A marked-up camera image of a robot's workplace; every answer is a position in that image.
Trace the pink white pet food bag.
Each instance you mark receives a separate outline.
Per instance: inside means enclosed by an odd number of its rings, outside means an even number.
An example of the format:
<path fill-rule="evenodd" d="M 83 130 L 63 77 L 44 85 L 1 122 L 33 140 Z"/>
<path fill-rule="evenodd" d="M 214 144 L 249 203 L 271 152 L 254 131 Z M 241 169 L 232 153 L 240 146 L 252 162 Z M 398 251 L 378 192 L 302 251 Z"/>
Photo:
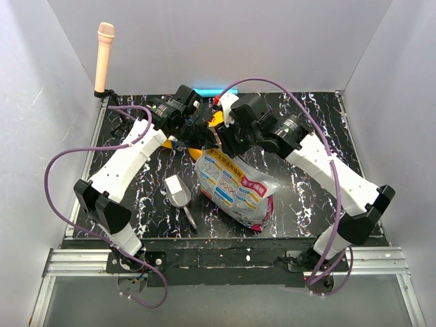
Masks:
<path fill-rule="evenodd" d="M 273 196 L 283 185 L 220 149 L 202 152 L 196 161 L 200 189 L 224 213 L 241 225 L 261 232 L 274 213 Z"/>

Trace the silver metal scoop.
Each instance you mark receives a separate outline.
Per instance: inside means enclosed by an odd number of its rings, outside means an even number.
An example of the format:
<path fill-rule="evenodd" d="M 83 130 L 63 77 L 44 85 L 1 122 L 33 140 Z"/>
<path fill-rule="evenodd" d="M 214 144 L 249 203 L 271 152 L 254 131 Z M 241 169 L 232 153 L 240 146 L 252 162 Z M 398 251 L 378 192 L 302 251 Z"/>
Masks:
<path fill-rule="evenodd" d="M 194 230 L 197 230 L 197 224 L 188 208 L 191 193 L 182 179 L 178 175 L 167 177 L 164 181 L 168 199 L 174 207 L 182 208 L 185 211 L 187 219 Z"/>

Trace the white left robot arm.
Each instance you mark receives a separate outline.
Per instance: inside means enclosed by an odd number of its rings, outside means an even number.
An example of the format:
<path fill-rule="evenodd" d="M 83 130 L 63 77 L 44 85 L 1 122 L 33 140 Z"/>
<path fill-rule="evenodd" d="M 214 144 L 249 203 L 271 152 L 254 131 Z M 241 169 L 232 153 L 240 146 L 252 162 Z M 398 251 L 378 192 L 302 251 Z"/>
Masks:
<path fill-rule="evenodd" d="M 74 185 L 83 211 L 104 230 L 118 251 L 124 252 L 121 263 L 129 272 L 140 271 L 145 256 L 140 252 L 142 243 L 130 225 L 131 211 L 121 201 L 134 177 L 168 138 L 173 137 L 179 146 L 192 149 L 215 145 L 208 123 L 191 118 L 201 104 L 198 94 L 151 99 L 146 116 L 134 119 L 121 149 L 87 181 L 80 179 Z"/>

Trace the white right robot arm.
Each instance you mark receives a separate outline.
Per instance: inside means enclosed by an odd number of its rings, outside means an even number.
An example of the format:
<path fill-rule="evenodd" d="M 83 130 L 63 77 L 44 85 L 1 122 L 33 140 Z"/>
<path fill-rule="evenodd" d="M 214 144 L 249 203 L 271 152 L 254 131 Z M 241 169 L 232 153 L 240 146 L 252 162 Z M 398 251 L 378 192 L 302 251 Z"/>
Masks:
<path fill-rule="evenodd" d="M 220 123 L 215 131 L 229 157 L 259 146 L 306 172 L 340 204 L 339 223 L 322 232 L 297 257 L 299 265 L 309 263 L 315 270 L 325 270 L 333 257 L 349 245 L 365 244 L 395 195 L 391 186 L 369 182 L 329 153 L 295 115 L 276 119 L 265 114 L 256 121 Z"/>

